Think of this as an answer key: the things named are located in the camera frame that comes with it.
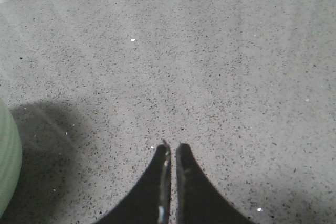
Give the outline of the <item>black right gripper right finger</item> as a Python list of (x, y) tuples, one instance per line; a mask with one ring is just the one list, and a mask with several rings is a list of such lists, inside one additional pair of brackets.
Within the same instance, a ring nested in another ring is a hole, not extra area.
[(176, 151), (177, 223), (252, 223), (216, 190), (188, 144)]

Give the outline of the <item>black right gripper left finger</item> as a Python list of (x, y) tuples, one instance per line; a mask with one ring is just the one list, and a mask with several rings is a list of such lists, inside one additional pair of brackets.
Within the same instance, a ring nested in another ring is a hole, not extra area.
[(97, 223), (168, 223), (170, 196), (171, 151), (163, 141), (129, 193)]

